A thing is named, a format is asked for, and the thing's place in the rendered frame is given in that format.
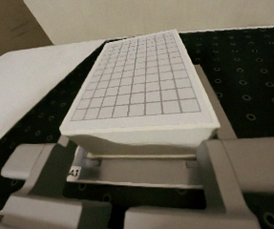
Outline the white deep-well block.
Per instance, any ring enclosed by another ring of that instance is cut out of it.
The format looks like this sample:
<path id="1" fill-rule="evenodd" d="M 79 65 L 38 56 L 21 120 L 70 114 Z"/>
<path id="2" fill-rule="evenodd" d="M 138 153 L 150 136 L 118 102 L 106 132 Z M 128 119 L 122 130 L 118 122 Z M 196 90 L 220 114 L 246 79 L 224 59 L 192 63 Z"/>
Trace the white deep-well block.
<path id="1" fill-rule="evenodd" d="M 220 127 L 174 29 L 106 43 L 59 129 L 90 159 L 197 159 Z"/>

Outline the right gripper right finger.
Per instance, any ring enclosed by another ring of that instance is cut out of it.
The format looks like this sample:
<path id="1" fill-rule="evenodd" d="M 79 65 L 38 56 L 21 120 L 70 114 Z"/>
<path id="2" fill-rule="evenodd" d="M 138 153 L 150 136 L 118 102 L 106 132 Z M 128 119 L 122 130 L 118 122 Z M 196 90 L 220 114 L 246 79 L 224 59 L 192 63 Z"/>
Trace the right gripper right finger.
<path id="1" fill-rule="evenodd" d="M 196 151 L 206 209 L 132 207 L 124 229 L 261 229 L 242 196 L 274 196 L 274 137 L 237 138 L 200 64 L 193 66 L 221 126 Z"/>

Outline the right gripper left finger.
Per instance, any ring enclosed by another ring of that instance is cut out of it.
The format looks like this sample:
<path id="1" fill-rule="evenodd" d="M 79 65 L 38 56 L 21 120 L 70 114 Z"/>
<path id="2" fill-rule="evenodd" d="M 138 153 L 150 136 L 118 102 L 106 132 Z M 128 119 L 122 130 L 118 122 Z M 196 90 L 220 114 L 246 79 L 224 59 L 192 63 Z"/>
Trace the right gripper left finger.
<path id="1" fill-rule="evenodd" d="M 21 144 L 14 150 L 1 175 L 26 182 L 9 197 L 0 224 L 16 229 L 108 229 L 110 202 L 63 196 L 77 144 L 63 135 L 57 143 Z"/>

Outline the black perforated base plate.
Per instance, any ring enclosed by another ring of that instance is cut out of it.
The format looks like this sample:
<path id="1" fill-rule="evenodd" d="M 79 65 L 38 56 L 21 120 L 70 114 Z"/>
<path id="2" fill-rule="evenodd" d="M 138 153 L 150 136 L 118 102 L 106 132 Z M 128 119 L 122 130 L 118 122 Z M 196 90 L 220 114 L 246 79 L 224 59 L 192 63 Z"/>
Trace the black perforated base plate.
<path id="1" fill-rule="evenodd" d="M 180 32 L 193 65 L 202 67 L 237 138 L 274 137 L 274 27 Z M 131 37 L 127 37 L 131 38 Z M 0 211 L 26 181 L 2 177 L 21 144 L 57 143 L 61 126 L 106 43 L 79 63 L 0 138 Z M 128 187 L 66 181 L 65 198 L 110 202 L 108 229 L 124 229 L 132 207 L 206 208 L 204 190 Z M 261 229 L 274 229 L 274 196 L 242 196 Z"/>

